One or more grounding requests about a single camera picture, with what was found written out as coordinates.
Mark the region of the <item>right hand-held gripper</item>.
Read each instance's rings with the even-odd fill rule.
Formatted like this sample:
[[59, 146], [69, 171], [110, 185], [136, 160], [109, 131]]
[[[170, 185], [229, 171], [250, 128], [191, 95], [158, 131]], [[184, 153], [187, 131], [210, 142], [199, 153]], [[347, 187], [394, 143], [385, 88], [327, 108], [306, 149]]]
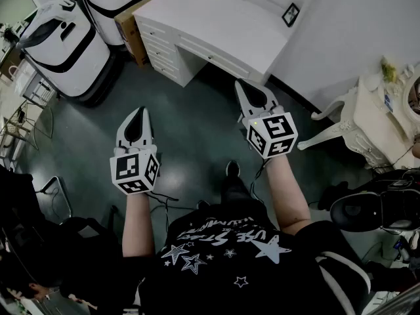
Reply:
[[238, 123], [244, 139], [263, 159], [290, 153], [298, 132], [290, 112], [279, 105], [274, 93], [250, 79], [234, 84], [240, 105]]

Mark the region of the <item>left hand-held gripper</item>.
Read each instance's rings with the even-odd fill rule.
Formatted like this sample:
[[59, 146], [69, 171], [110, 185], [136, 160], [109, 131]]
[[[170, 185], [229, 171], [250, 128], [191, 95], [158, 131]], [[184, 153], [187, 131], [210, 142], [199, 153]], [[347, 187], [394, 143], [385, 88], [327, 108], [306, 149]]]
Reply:
[[[145, 146], [129, 146], [139, 139]], [[110, 171], [112, 183], [127, 196], [154, 189], [160, 164], [153, 139], [150, 114], [144, 106], [128, 115], [117, 130]]]

